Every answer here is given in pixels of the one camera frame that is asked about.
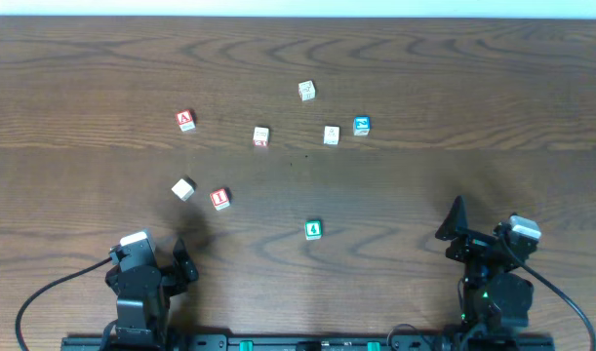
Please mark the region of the red letter I block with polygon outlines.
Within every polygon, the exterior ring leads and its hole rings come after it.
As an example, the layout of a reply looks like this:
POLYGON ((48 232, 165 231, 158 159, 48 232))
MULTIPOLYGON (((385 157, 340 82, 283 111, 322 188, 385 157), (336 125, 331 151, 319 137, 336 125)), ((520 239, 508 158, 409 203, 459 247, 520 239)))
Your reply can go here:
POLYGON ((212 192, 210 194, 210 199, 217 211, 223 210, 230 206, 230 197, 225 188, 220 188, 212 192))

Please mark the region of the blue number 2 block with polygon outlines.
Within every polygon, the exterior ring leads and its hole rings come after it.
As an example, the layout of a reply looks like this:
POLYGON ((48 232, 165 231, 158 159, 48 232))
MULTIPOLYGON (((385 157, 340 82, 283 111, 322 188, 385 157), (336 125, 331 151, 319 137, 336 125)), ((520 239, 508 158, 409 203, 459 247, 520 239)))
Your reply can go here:
POLYGON ((371 119, 369 116, 356 116, 353 121, 353 134, 357 137, 367 136, 371 130, 371 119))

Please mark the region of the red letter A block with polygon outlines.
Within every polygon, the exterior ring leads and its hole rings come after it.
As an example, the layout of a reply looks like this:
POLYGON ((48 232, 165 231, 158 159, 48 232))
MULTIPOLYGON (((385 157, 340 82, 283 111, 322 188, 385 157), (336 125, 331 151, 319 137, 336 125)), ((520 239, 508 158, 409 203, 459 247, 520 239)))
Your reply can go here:
POLYGON ((196 128, 193 114, 188 109, 178 112, 176 119, 182 132, 192 131, 196 128))

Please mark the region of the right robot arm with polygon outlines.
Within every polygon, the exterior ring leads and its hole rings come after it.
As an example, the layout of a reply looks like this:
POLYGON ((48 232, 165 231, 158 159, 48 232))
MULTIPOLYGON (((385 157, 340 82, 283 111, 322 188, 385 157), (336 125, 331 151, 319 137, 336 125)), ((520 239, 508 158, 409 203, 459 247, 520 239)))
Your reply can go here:
POLYGON ((448 242, 445 257, 464 265, 458 282, 461 325, 443 338, 450 350, 519 350, 516 331, 529 324, 533 284, 514 273, 536 251, 537 223, 517 214, 484 234, 468 226, 457 196, 435 238, 448 242))

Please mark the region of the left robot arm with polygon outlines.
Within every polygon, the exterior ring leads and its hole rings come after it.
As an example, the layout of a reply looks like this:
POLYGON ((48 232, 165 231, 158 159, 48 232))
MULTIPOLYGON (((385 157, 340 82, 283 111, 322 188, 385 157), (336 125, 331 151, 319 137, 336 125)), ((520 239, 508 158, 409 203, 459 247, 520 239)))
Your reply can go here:
POLYGON ((173 248, 173 261, 160 267, 146 232, 123 238, 109 253, 114 262, 106 284, 117 296, 116 341, 123 350, 169 350, 178 339, 169 331, 173 296, 185 293, 199 278, 183 240, 173 248))

